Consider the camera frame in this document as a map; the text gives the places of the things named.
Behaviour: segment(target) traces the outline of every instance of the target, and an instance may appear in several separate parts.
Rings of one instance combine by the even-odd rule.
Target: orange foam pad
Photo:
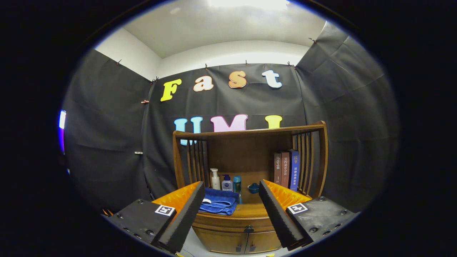
[[[290,190],[289,188],[283,187],[281,185],[275,184],[265,179],[263,181],[268,186],[270,191],[273,193],[279,205],[281,205],[284,211],[286,211],[286,208],[288,206],[312,200],[311,197],[302,195],[298,192]]]
[[[161,204],[169,207],[173,207],[176,209],[176,216],[178,216],[179,212],[182,210],[184,205],[187,203],[190,195],[194,192],[195,188],[200,182],[195,182],[188,186],[182,187],[178,190],[175,190],[169,194],[166,194],[160,198],[155,199],[152,203]]]

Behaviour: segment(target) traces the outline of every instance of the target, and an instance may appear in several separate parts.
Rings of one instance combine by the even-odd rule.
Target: cabinet door
[[[198,239],[212,252],[244,254],[248,234],[223,233],[193,228]]]
[[[281,248],[276,232],[249,233],[248,244],[244,253],[267,252]]]

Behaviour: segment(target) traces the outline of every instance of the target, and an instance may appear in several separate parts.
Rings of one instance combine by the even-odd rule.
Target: cabinet handle
[[[251,225],[249,225],[249,226],[246,226],[246,228],[244,229],[244,232],[245,233],[253,233],[254,229],[252,228]]]

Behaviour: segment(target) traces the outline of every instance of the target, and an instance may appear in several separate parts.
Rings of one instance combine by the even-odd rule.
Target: yellow letter
[[[176,92],[176,88],[178,85],[181,85],[181,79],[177,79],[174,81],[164,83],[164,95],[160,99],[161,102],[170,100],[172,98],[171,94]]]
[[[268,122],[269,129],[279,128],[279,123],[282,121],[282,117],[278,115],[269,115],[265,117],[265,120]]]
[[[210,90],[213,88],[213,79],[210,76],[203,76],[195,80],[194,91]]]

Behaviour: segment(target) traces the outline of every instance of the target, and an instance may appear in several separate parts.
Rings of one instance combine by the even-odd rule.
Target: blue bowl
[[[248,185],[248,190],[250,193],[258,193],[259,185],[257,185],[257,183],[252,183],[251,185]]]

